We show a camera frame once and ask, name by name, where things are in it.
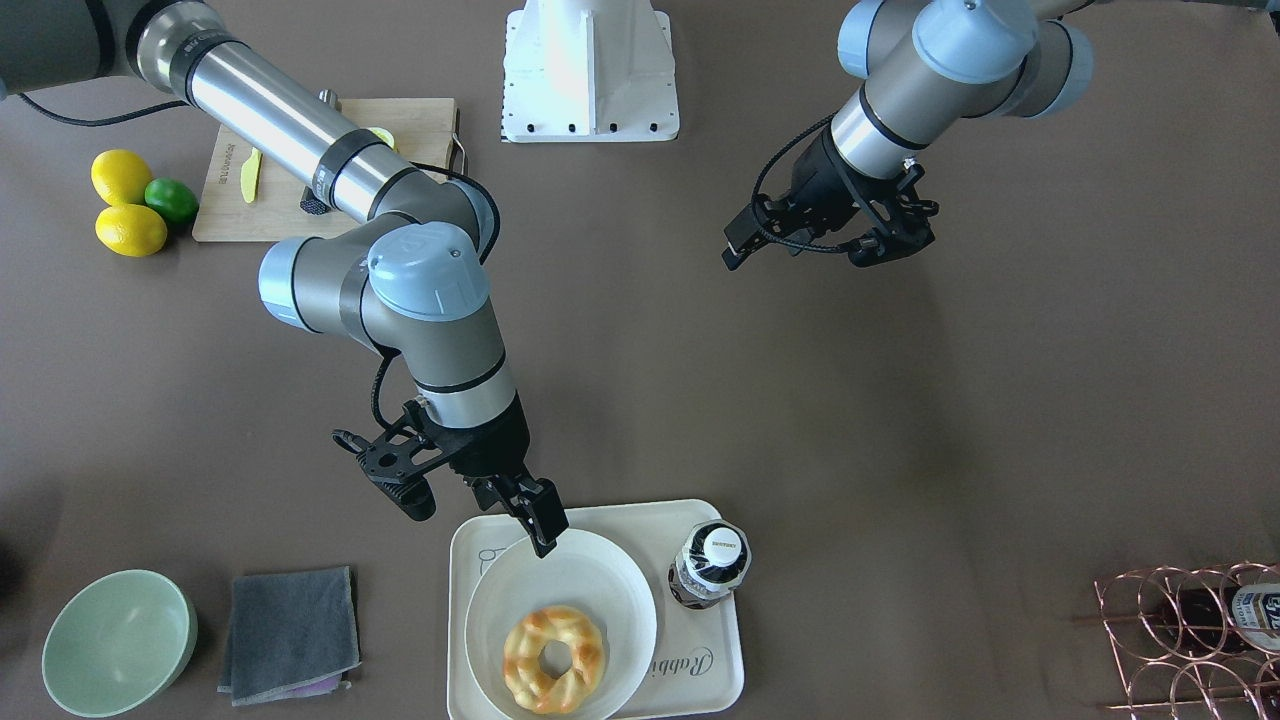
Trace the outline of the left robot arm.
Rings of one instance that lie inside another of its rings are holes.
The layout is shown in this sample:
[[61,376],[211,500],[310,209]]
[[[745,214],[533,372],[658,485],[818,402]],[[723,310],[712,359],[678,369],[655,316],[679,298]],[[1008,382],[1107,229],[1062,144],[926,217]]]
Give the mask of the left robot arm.
[[1094,51],[1065,17],[1082,1],[859,1],[838,29],[837,55],[860,87],[792,138],[803,154],[788,188],[755,183],[727,224],[722,260],[739,269],[777,245],[792,255],[844,255],[868,268],[934,241],[937,202],[923,199],[918,161],[963,118],[1039,118],[1071,106]]

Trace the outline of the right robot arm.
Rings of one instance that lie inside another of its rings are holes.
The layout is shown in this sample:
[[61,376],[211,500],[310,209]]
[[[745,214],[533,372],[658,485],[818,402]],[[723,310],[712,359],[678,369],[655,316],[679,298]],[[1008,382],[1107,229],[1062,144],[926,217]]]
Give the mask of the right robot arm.
[[333,439],[413,520],[445,466],[480,509],[503,507],[536,556],[568,528],[556,486],[526,466],[529,427],[484,261],[500,232],[485,187],[403,158],[236,37],[204,1],[5,1],[3,94],[122,76],[216,119],[307,184],[339,224],[276,241],[259,292],[275,319],[401,359],[413,388],[378,436]]

